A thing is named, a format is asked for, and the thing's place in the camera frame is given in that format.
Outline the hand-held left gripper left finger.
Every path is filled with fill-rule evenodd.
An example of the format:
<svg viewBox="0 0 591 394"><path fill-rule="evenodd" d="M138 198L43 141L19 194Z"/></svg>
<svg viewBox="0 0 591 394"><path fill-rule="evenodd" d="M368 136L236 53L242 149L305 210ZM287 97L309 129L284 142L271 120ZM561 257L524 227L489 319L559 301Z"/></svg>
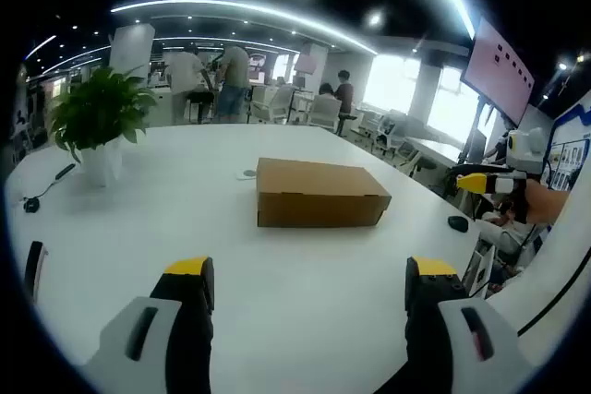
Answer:
<svg viewBox="0 0 591 394"><path fill-rule="evenodd" d="M83 374L101 393L210 393L213 311L212 258L177 261L106 324Z"/></svg>

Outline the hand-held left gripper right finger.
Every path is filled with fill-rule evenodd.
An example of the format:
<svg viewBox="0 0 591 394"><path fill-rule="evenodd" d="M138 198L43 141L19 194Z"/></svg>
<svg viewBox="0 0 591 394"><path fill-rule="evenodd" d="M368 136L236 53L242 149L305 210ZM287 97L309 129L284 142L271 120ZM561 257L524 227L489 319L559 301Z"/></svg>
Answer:
<svg viewBox="0 0 591 394"><path fill-rule="evenodd" d="M455 269L409 257L405 269L407 367L418 393L515 393L532 365L517 331L468 295Z"/></svg>

